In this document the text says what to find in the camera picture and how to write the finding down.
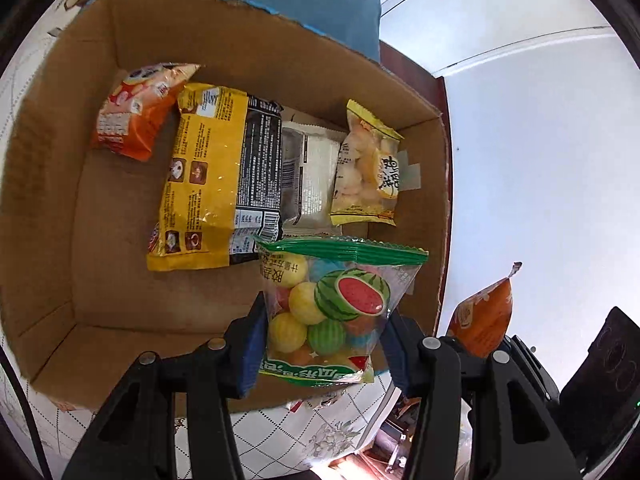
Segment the watermelon gumball bag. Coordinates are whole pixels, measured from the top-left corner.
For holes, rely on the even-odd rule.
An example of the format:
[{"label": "watermelon gumball bag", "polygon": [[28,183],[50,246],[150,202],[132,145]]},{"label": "watermelon gumball bag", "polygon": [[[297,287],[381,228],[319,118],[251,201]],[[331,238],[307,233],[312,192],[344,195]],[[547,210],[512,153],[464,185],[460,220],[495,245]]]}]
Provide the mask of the watermelon gumball bag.
[{"label": "watermelon gumball bag", "polygon": [[428,253],[351,237],[256,240],[269,316],[260,373],[373,382],[370,354]]}]

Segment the green candy ball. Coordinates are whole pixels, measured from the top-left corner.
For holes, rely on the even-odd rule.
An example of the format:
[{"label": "green candy ball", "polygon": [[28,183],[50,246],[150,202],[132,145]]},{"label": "green candy ball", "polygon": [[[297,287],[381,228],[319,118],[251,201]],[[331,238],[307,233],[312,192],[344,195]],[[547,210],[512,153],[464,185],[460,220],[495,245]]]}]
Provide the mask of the green candy ball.
[{"label": "green candy ball", "polygon": [[322,323],[308,327],[306,340],[309,346],[320,355],[336,353],[346,339],[346,331],[339,321],[326,319]]}]

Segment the silver screw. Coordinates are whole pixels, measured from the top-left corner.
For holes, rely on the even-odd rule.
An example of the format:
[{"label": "silver screw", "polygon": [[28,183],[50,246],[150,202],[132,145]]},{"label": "silver screw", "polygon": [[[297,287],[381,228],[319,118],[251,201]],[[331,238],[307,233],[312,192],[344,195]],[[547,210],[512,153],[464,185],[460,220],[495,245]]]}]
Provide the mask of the silver screw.
[{"label": "silver screw", "polygon": [[223,337],[213,337],[209,339],[207,346],[211,350],[222,350],[226,346],[226,341]]},{"label": "silver screw", "polygon": [[509,354],[503,350],[496,350],[494,352],[494,361],[501,365],[505,365],[509,362]]},{"label": "silver screw", "polygon": [[440,340],[434,337],[425,337],[422,340],[422,346],[428,348],[429,350],[437,350],[440,348]]},{"label": "silver screw", "polygon": [[149,365],[155,360],[156,354],[154,354],[153,352],[142,352],[142,354],[140,354],[140,357],[138,357],[138,362],[141,365]]}]

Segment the black cable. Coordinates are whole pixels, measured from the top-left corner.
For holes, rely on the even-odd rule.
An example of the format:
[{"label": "black cable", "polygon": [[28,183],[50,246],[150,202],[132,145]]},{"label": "black cable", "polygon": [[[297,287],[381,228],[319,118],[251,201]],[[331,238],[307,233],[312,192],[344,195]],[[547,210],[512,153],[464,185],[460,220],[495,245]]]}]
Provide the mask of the black cable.
[{"label": "black cable", "polygon": [[2,365],[2,369],[4,370],[4,373],[11,383],[15,395],[16,397],[18,397],[18,402],[20,402],[20,407],[22,409],[22,412],[24,413],[24,420],[27,421],[29,436],[31,437],[31,442],[33,442],[33,449],[36,452],[36,457],[38,459],[38,464],[40,465],[40,470],[42,471],[42,476],[44,477],[44,480],[53,480],[51,471],[49,469],[49,464],[47,463],[47,457],[44,455],[44,449],[42,448],[42,442],[40,441],[40,435],[38,434],[36,421],[33,418],[33,413],[31,412],[31,407],[29,406],[29,401],[24,395],[22,385],[20,384],[20,381],[18,381],[18,377],[15,374],[14,368],[11,366],[9,359],[4,353],[4,350],[1,346],[0,365]]}]

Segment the patterned tablecloth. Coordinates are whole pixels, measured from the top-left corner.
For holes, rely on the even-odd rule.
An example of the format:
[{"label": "patterned tablecloth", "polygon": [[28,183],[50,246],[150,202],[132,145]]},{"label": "patterned tablecloth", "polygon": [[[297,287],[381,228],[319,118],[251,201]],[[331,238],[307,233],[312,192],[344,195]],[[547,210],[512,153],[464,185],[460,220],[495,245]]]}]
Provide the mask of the patterned tablecloth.
[{"label": "patterned tablecloth", "polygon": [[[0,165],[20,101],[34,72],[86,0],[56,0],[38,20],[0,76]],[[0,326],[0,343],[15,366]],[[20,379],[31,405],[48,456],[71,457],[94,414],[73,406],[54,404]],[[332,405],[314,410],[304,402],[295,412],[285,406],[235,413],[231,419],[238,453],[247,479],[270,478],[325,463],[364,446],[386,417],[399,391],[388,372],[372,384],[349,386]],[[0,413],[28,435],[17,397],[0,370]],[[175,421],[178,478],[190,478],[188,422]]]}]

